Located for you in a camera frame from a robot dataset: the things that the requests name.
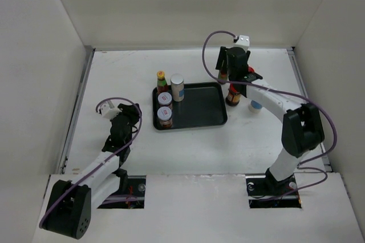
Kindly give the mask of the green label sauce bottle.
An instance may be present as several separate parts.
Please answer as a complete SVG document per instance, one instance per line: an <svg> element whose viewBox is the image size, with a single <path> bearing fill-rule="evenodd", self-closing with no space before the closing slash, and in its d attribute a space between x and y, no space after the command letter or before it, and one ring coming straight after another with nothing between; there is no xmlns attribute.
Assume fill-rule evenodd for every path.
<svg viewBox="0 0 365 243"><path fill-rule="evenodd" d="M157 93L163 93L168 92L168 83L165 78L165 72L164 71L158 71L157 72Z"/></svg>
<svg viewBox="0 0 365 243"><path fill-rule="evenodd" d="M221 68L218 72L218 82L219 84L225 84L228 80L227 70L225 68Z"/></svg>

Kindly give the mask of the white lid sauce jar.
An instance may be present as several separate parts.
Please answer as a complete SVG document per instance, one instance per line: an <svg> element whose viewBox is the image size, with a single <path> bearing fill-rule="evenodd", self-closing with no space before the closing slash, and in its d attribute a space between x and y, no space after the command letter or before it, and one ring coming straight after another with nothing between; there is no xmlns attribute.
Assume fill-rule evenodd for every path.
<svg viewBox="0 0 365 243"><path fill-rule="evenodd" d="M157 110L157 118L163 128L169 128L172 126L172 110L169 107L160 107Z"/></svg>
<svg viewBox="0 0 365 243"><path fill-rule="evenodd" d="M158 95L157 101L160 107L168 107L173 109L172 105L172 95L169 92L162 92Z"/></svg>

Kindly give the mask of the white pepper shaker blue label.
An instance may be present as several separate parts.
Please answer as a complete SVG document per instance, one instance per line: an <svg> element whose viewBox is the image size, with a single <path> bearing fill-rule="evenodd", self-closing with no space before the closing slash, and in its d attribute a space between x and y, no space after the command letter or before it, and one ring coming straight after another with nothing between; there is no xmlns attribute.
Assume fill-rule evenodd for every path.
<svg viewBox="0 0 365 243"><path fill-rule="evenodd" d="M249 104L249 110L252 113L259 113L262 110L263 106L258 102L252 100Z"/></svg>

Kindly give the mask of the red cap dark sauce jar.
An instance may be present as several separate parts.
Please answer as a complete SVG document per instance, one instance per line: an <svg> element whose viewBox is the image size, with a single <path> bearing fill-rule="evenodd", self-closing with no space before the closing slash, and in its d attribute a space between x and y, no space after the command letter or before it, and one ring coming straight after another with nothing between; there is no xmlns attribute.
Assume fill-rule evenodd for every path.
<svg viewBox="0 0 365 243"><path fill-rule="evenodd" d="M256 78L255 70L252 67L248 67L248 78L250 78L250 81Z"/></svg>

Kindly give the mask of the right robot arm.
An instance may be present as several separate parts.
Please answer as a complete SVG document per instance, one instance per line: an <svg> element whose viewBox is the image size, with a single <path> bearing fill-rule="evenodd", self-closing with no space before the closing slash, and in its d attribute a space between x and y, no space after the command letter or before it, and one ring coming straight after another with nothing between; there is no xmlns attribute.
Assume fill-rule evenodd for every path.
<svg viewBox="0 0 365 243"><path fill-rule="evenodd" d="M216 70L219 80L229 80L226 103L236 106L240 97L251 99L251 111L264 107L282 123L282 151L255 188L263 196L286 193L300 161L325 139L319 109L313 103L298 103L273 92L263 77L248 65L250 51L221 47Z"/></svg>

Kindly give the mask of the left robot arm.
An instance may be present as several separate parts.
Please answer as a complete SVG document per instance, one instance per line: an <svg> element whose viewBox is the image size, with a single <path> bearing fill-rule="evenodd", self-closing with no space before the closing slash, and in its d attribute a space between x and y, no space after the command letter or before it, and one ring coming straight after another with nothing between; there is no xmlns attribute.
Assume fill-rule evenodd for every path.
<svg viewBox="0 0 365 243"><path fill-rule="evenodd" d="M97 158L72 180L58 180L54 184L39 222L40 229L78 240L86 233L93 210L112 194L126 194L127 176L121 166L141 129L139 104L123 99L110 121L109 137Z"/></svg>

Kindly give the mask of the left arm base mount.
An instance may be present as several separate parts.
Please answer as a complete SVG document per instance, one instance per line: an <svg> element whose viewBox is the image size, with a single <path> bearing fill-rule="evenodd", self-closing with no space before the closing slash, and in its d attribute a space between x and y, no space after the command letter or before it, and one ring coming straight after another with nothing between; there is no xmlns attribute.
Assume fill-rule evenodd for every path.
<svg viewBox="0 0 365 243"><path fill-rule="evenodd" d="M120 179L119 189L110 194L98 209L144 209L146 176L130 176L119 169L114 174Z"/></svg>

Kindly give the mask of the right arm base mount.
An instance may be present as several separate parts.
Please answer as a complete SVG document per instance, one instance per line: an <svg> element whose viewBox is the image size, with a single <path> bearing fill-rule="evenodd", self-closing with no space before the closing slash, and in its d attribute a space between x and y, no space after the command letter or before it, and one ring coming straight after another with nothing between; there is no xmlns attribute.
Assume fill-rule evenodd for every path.
<svg viewBox="0 0 365 243"><path fill-rule="evenodd" d="M246 176L246 191L250 209L300 209L302 206L299 194L292 192L296 188L297 182L294 175L275 186L271 186L267 182L265 174Z"/></svg>

